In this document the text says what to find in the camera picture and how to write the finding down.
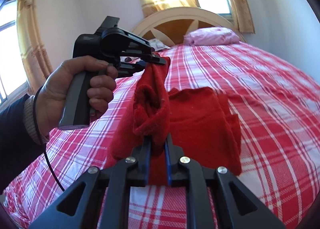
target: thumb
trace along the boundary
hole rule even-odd
[[[95,59],[91,56],[83,56],[66,60],[61,66],[74,76],[84,70],[93,72],[105,69],[108,66],[108,62]]]

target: fingernail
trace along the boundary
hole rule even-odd
[[[109,65],[109,63],[108,62],[106,62],[106,61],[104,61],[104,60],[97,60],[97,63],[98,64],[100,64],[100,65],[103,65],[103,66],[107,66],[107,65]]]

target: red plaid bedsheet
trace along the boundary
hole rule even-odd
[[[239,115],[243,173],[240,180],[288,229],[296,227],[319,191],[320,86],[278,57],[245,43],[178,45],[165,87],[209,86],[228,94]],[[117,80],[114,100],[88,129],[51,132],[48,156],[67,188],[90,166],[103,167],[106,149],[141,73]],[[10,215],[27,228],[59,195],[40,156],[6,189]],[[132,188],[129,228],[186,228],[183,188]]]

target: pillow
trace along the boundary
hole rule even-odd
[[[210,27],[195,30],[184,35],[183,43],[194,46],[228,45],[239,43],[240,38],[232,30],[223,27]]]
[[[158,39],[149,40],[149,44],[151,47],[153,47],[155,49],[155,51],[161,51],[163,49],[170,49],[170,47],[164,45],[163,42]]]

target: black metal bracket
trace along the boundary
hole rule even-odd
[[[151,138],[132,155],[103,170],[90,167],[29,229],[96,229],[108,188],[100,228],[128,228],[130,187],[148,183]],[[285,229],[283,223],[225,167],[210,169],[184,156],[169,134],[165,142],[168,184],[186,188],[187,228],[213,229],[208,190],[219,229]]]

